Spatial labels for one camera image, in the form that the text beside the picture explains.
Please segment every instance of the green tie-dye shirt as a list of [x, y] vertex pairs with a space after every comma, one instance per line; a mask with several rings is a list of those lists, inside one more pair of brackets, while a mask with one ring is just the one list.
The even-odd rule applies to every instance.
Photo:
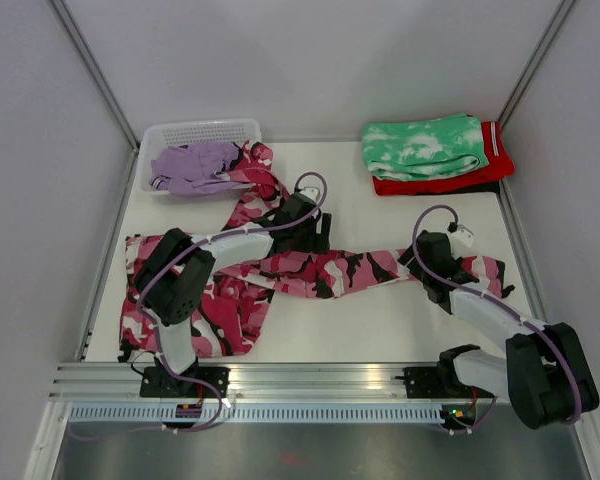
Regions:
[[422, 181], [452, 178], [489, 164], [480, 120], [466, 114], [413, 123], [370, 123], [362, 159], [378, 178]]

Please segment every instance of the purple clothing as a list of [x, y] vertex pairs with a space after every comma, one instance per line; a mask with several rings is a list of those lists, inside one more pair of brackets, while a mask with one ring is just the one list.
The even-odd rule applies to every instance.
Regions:
[[230, 169], [240, 149], [229, 142], [200, 142], [186, 147], [168, 147], [151, 162], [157, 190], [173, 195], [202, 196], [230, 190], [240, 184], [216, 177]]

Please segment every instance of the clothing pile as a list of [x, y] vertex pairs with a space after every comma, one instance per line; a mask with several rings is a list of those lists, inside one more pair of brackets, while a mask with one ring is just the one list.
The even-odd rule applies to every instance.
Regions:
[[371, 123], [362, 135], [362, 159], [383, 196], [471, 191], [515, 171], [500, 124], [467, 114]]
[[[251, 159], [249, 167], [220, 175], [227, 182], [249, 187], [224, 230], [241, 227], [282, 206], [289, 198], [286, 187], [271, 172], [272, 151], [263, 144], [243, 150], [243, 161]], [[153, 326], [136, 310], [139, 294], [133, 279], [161, 238], [154, 235], [126, 239], [127, 293], [120, 315], [119, 361], [128, 361], [138, 351], [156, 351]], [[249, 352], [260, 336], [275, 292], [328, 299], [378, 285], [415, 280], [407, 268], [412, 260], [409, 250], [365, 253], [330, 250], [326, 254], [289, 251], [220, 270], [209, 278], [200, 305], [190, 318], [193, 347], [201, 358]], [[472, 256], [462, 259], [461, 265], [476, 277], [483, 289], [498, 298], [507, 296], [510, 287], [503, 286], [503, 262]], [[178, 268], [181, 267], [174, 267], [174, 273], [179, 273]]]
[[270, 167], [271, 149], [260, 142], [239, 147], [230, 142], [200, 142], [168, 147], [151, 161], [149, 184], [172, 195], [200, 197], [243, 187], [226, 173]]

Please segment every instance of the pink camouflage pants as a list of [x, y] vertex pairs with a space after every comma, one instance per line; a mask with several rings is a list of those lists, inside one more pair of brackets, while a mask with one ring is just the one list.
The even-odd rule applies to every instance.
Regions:
[[[254, 185], [238, 201], [225, 229], [242, 226], [289, 197], [286, 187], [270, 171], [271, 150], [263, 144], [257, 144], [257, 149], [245, 152], [247, 163], [241, 169], [219, 174], [234, 182]], [[127, 293], [120, 317], [119, 361], [127, 361], [133, 351], [156, 351], [149, 322], [136, 311], [138, 292], [132, 280], [161, 238], [154, 235], [126, 239]], [[405, 250], [331, 250], [323, 255], [285, 252], [216, 272], [209, 278], [200, 306], [190, 319], [196, 353], [208, 358], [249, 352], [260, 336], [275, 292], [339, 298], [369, 287], [413, 280], [407, 268], [397, 261]], [[462, 267], [494, 295], [502, 296], [504, 263], [489, 257], [468, 257]]]

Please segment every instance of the stack of folded clothes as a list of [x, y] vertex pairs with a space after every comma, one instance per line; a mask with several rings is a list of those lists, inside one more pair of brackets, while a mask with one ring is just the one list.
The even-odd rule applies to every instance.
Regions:
[[515, 171], [498, 122], [459, 114], [425, 122], [371, 123], [362, 159], [378, 195], [422, 195], [471, 190]]

